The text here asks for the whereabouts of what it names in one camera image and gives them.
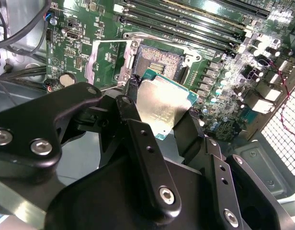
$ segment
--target silver screw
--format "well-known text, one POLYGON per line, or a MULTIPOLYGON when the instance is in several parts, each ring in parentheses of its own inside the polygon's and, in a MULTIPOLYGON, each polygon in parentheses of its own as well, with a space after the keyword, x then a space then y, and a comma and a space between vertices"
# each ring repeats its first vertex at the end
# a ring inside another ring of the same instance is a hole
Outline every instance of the silver screw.
POLYGON ((159 193, 160 193, 160 196, 162 198, 162 200, 168 204, 168 205, 171 205, 174 203, 174 194, 173 192, 168 189, 168 188, 161 188, 159 190, 159 193))
POLYGON ((6 130, 0 130, 0 146, 7 145, 12 141, 12 134, 6 130))
POLYGON ((88 88, 88 92, 92 94, 96 94, 97 92, 93 88, 88 88))
POLYGON ((133 41, 132 42, 132 47, 137 48, 138 46, 139 46, 139 43, 138 42, 136 42, 136 41, 133 41))
POLYGON ((123 80, 127 81, 128 79, 130 79, 130 75, 129 74, 125 74, 123 77, 123 80))
POLYGON ((243 164, 242 159, 240 159, 239 157, 235 157, 236 161, 238 161, 239 164, 243 164))
POLYGON ((52 151, 53 147, 47 140, 35 140, 31 144, 31 151, 37 155, 45 156, 52 151))
POLYGON ((212 139, 209 139, 210 143, 212 143, 214 146, 216 146, 216 142, 212 139))
POLYGON ((234 228, 237 228, 239 226, 238 219, 236 218, 234 213, 232 213, 228 209, 224 209, 224 216, 231 226, 233 226, 234 228))
POLYGON ((53 26, 57 25, 58 24, 57 19, 56 18, 51 18, 50 19, 50 24, 53 25, 53 26))

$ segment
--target green circuit board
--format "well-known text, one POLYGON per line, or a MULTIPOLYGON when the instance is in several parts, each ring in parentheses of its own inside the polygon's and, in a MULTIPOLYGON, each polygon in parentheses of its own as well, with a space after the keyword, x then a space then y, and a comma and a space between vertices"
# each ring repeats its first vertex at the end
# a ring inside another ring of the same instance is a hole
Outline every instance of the green circuit board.
POLYGON ((74 82, 87 81, 96 87, 124 81, 132 73, 122 71, 130 46, 123 40, 136 38, 130 37, 133 34, 153 36, 142 37, 136 50, 130 49, 134 52, 130 69, 142 72, 140 58, 146 56, 143 63, 159 74, 169 67, 176 70, 165 77, 200 96, 193 110, 205 133, 225 141, 246 129, 258 114, 248 106, 240 107, 258 85, 244 72, 255 68, 265 81, 271 70, 259 64, 258 57, 288 60, 291 34, 295 36, 295 1, 291 0, 53 0, 50 12, 46 35, 50 91, 67 84, 59 80, 66 74, 74 82), (281 55, 275 57, 262 45, 281 55), (161 62, 170 57, 181 64, 161 62))

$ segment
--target dimm slot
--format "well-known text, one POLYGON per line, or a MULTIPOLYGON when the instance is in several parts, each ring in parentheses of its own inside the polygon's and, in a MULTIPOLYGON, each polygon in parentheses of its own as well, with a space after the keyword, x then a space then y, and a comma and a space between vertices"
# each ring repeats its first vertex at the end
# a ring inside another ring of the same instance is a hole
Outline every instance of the dimm slot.
POLYGON ((159 16, 163 17, 163 18, 166 18, 166 15, 170 15, 170 17, 175 17, 175 21, 174 22, 184 22, 184 23, 180 23, 182 25, 185 25, 186 23, 187 24, 192 24, 193 26, 188 26, 189 28, 194 28, 194 29, 197 29, 195 26, 198 26, 198 27, 204 27, 204 28, 207 28, 209 30, 212 30, 214 31, 215 33, 219 33, 219 34, 222 34, 222 35, 226 35, 226 36, 230 36, 230 37, 233 37, 237 40, 241 40, 243 41, 244 40, 244 35, 245 35, 245 32, 242 32, 243 34, 240 34, 238 32, 235 32, 235 31, 232 31, 232 30, 228 30, 226 28, 223 28, 223 27, 220 27, 218 25, 215 25, 215 24, 212 24, 212 23, 209 23, 209 22, 204 22, 204 21, 201 21, 200 19, 193 19, 193 18, 190 18, 186 15, 183 15, 182 17, 177 14, 176 12, 174 11, 171 11, 169 9, 166 9, 166 8, 162 8, 160 6, 155 6, 154 4, 152 3, 146 3, 142 0, 130 0, 131 2, 134 3, 134 8, 130 8, 132 11, 134 10, 139 10, 138 8, 141 7, 141 8, 148 8, 149 11, 147 11, 149 13, 149 15, 156 15, 155 13, 159 12, 159 16))
MULTIPOLYGON (((147 6, 147 7, 150 7, 152 9, 155 9, 157 11, 161 11, 161 12, 165 12, 165 13, 169 13, 169 14, 172 14, 176 17, 180 17, 181 14, 182 14, 182 18, 190 21, 190 22, 193 22, 193 23, 203 23, 204 25, 208 25, 210 26, 210 28, 214 28, 216 30, 219 30, 223 33, 231 33, 231 35, 233 35, 232 33, 232 30, 229 30, 229 29, 226 29, 224 27, 221 27, 219 25, 216 25, 216 24, 213 24, 213 23, 210 23, 210 22, 206 22, 206 21, 203 21, 203 20, 200 20, 198 18, 191 18, 189 17, 189 15, 187 14, 184 14, 182 12, 176 12, 174 10, 171 10, 170 8, 166 8, 166 7, 163 7, 162 5, 156 5, 156 4, 153 4, 153 3, 150 3, 150 2, 146 2, 144 0, 129 0, 128 2, 134 2, 134 3, 137 3, 137 4, 140 4, 140 5, 143 5, 143 6, 147 6)), ((201 17, 205 17, 207 19, 211 19, 211 20, 214 20, 218 23, 222 23, 223 25, 229 25, 229 26, 233 26, 234 28, 238 28, 240 30, 243 30, 246 28, 246 25, 243 24, 243 23, 239 23, 239 22, 236 22, 236 21, 233 21, 233 20, 230 20, 230 19, 227 19, 227 18, 224 18, 224 17, 221 17, 221 16, 218 16, 218 15, 215 15, 215 14, 212 14, 212 13, 209 13, 209 12, 206 12, 206 11, 203 11, 203 10, 197 10, 195 11, 195 13, 197 13, 199 16, 201 17)))
POLYGON ((183 25, 181 23, 173 23, 173 21, 169 21, 169 20, 166 20, 164 18, 156 17, 154 15, 151 15, 151 14, 148 14, 148 13, 145 13, 145 12, 142 12, 142 11, 139 12, 138 10, 134 10, 132 8, 129 8, 128 12, 133 12, 135 14, 138 14, 138 15, 141 15, 141 16, 144 16, 144 17, 149 17, 149 18, 155 19, 156 21, 159 21, 161 23, 166 23, 166 24, 168 24, 170 26, 174 26, 176 28, 181 28, 181 29, 185 30, 185 32, 187 32, 187 33, 193 33, 194 35, 200 35, 200 36, 206 37, 208 39, 215 40, 216 42, 222 43, 223 45, 226 45, 226 46, 229 45, 229 43, 231 42, 230 40, 228 40, 226 38, 222 38, 222 37, 219 37, 219 36, 216 36, 216 35, 213 35, 213 34, 209 34, 209 33, 206 33, 206 32, 195 31, 190 26, 186 26, 186 25, 183 25))
POLYGON ((147 28, 149 30, 158 31, 158 32, 161 32, 162 34, 167 35, 167 36, 174 36, 174 37, 182 39, 182 40, 184 40, 185 42, 188 42, 188 43, 193 43, 193 44, 196 44, 196 45, 199 45, 199 46, 204 46, 206 48, 209 48, 209 49, 212 49, 212 50, 215 50, 215 51, 223 52, 223 53, 226 53, 226 54, 230 55, 233 58, 236 56, 236 53, 231 49, 225 49, 224 47, 217 46, 217 45, 214 45, 214 44, 211 46, 209 43, 206 43, 204 41, 198 41, 198 40, 192 39, 192 38, 190 38, 188 36, 177 35, 175 33, 172 33, 171 30, 164 29, 164 28, 162 28, 160 26, 157 26, 157 25, 148 24, 147 22, 141 22, 139 20, 135 21, 132 18, 126 18, 126 19, 122 18, 121 21, 123 23, 129 23, 129 24, 133 24, 133 25, 136 25, 136 26, 139 26, 139 27, 147 28))

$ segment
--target wire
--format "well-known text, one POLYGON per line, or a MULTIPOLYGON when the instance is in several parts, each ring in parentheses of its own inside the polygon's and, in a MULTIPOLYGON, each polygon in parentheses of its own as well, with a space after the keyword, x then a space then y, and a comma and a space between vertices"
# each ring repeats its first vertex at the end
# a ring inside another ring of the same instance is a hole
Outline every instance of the wire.
POLYGON ((287 93, 287 98, 286 98, 286 100, 285 100, 285 102, 284 102, 284 104, 282 105, 282 110, 281 110, 281 123, 282 123, 282 126, 283 126, 283 128, 285 129, 285 130, 287 130, 289 133, 291 133, 292 135, 294 135, 295 136, 295 133, 294 132, 292 132, 286 125, 285 125, 285 123, 284 123, 284 110, 285 110, 285 108, 287 107, 287 103, 288 103, 288 101, 290 100, 290 91, 289 91, 289 89, 288 89, 288 86, 287 86, 287 84, 286 84, 286 80, 284 79, 284 77, 283 77, 283 75, 282 75, 282 72, 277 68, 277 66, 276 65, 274 65, 274 63, 271 61, 270 62, 270 65, 273 67, 273 68, 275 68, 276 69, 276 71, 277 71, 277 73, 278 73, 278 75, 281 77, 281 80, 282 80, 282 83, 283 83, 283 86, 285 87, 285 90, 286 90, 286 93, 287 93))
POLYGON ((8 98, 11 100, 11 102, 14 104, 14 105, 18 105, 16 103, 16 101, 13 99, 12 95, 8 92, 8 90, 5 88, 5 86, 2 85, 2 83, 0 83, 0 87, 2 88, 2 90, 7 94, 8 98))
MULTIPOLYGON (((5 22, 4 17, 1 12, 0 12, 0 20, 2 22, 2 27, 4 29, 4 40, 6 40, 6 39, 8 39, 7 38, 7 25, 6 25, 6 22, 5 22)), ((36 61, 39 61, 41 63, 45 63, 46 62, 45 58, 35 55, 35 53, 40 49, 40 47, 44 41, 44 38, 46 36, 47 24, 48 24, 48 22, 45 21, 41 39, 40 39, 38 45, 36 46, 36 48, 33 49, 32 51, 26 51, 26 50, 21 50, 21 49, 15 50, 11 46, 7 46, 7 47, 5 47, 5 49, 12 52, 12 53, 22 55, 22 56, 29 56, 29 57, 35 59, 36 61)))
POLYGON ((37 25, 40 19, 42 19, 43 16, 47 13, 51 6, 51 3, 51 0, 45 0, 45 5, 42 7, 42 9, 24 28, 22 28, 20 31, 18 31, 11 37, 4 39, 0 42, 0 49, 9 46, 25 37, 37 25))

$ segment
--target electronic component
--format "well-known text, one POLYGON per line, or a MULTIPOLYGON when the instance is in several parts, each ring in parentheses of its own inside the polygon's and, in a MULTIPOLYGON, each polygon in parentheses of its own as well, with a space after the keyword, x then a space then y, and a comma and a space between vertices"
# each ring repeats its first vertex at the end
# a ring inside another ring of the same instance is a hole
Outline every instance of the electronic component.
POLYGON ((218 82, 219 82, 220 85, 222 85, 222 86, 226 86, 226 85, 227 85, 227 80, 225 80, 224 78, 219 78, 218 82))
POLYGON ((67 87, 76 83, 76 78, 71 73, 64 73, 59 77, 59 82, 62 86, 67 87))
POLYGON ((226 78, 230 78, 232 76, 232 73, 227 69, 223 70, 222 73, 226 78))
POLYGON ((244 102, 253 110, 262 114, 267 114, 270 112, 274 105, 273 103, 262 99, 259 95, 255 93, 248 93, 244 98, 244 102))
POLYGON ((213 76, 215 76, 216 71, 213 71, 213 70, 211 70, 211 69, 205 69, 204 73, 205 73, 207 76, 213 77, 213 76))
POLYGON ((47 29, 46 30, 46 35, 45 35, 46 41, 52 42, 54 39, 54 31, 52 29, 47 29))
POLYGON ((256 90, 264 99, 272 102, 275 102, 282 93, 275 85, 268 85, 263 81, 258 84, 256 90))
POLYGON ((295 62, 292 62, 292 58, 289 60, 285 60, 281 57, 277 58, 275 65, 277 66, 278 70, 280 70, 284 74, 290 74, 293 69, 295 68, 295 62))
POLYGON ((237 89, 237 88, 234 89, 234 93, 235 93, 238 97, 240 97, 240 96, 242 95, 241 90, 239 90, 239 89, 237 89))
POLYGON ((213 79, 212 78, 209 78, 209 77, 203 76, 203 78, 202 78, 202 82, 205 82, 207 84, 212 83, 212 81, 213 81, 213 79))
POLYGON ((217 102, 217 98, 215 96, 209 96, 208 99, 210 100, 211 103, 216 103, 217 102))
POLYGON ((208 89, 209 89, 208 85, 203 84, 203 83, 200 83, 200 84, 199 84, 199 88, 200 88, 201 90, 208 90, 208 89))
POLYGON ((211 69, 218 69, 221 67, 221 64, 218 64, 218 63, 215 63, 215 62, 212 62, 212 61, 209 61, 207 63, 207 65, 209 66, 209 68, 211 69))
POLYGON ((142 77, 147 69, 152 69, 156 73, 175 81, 182 69, 183 61, 184 56, 152 46, 140 45, 133 74, 142 77))
POLYGON ((261 54, 261 51, 258 50, 258 49, 256 49, 256 48, 252 48, 252 49, 250 50, 250 52, 251 52, 251 54, 254 55, 254 57, 257 57, 257 56, 259 56, 259 55, 261 54))
POLYGON ((265 76, 265 80, 270 84, 279 84, 279 83, 281 83, 280 75, 273 72, 272 70, 268 71, 268 73, 265 76))
POLYGON ((275 57, 278 57, 278 56, 280 56, 280 54, 281 54, 280 51, 278 51, 278 50, 276 50, 276 49, 273 49, 273 48, 271 48, 271 47, 267 47, 267 48, 266 48, 266 51, 267 51, 268 53, 274 55, 275 57))

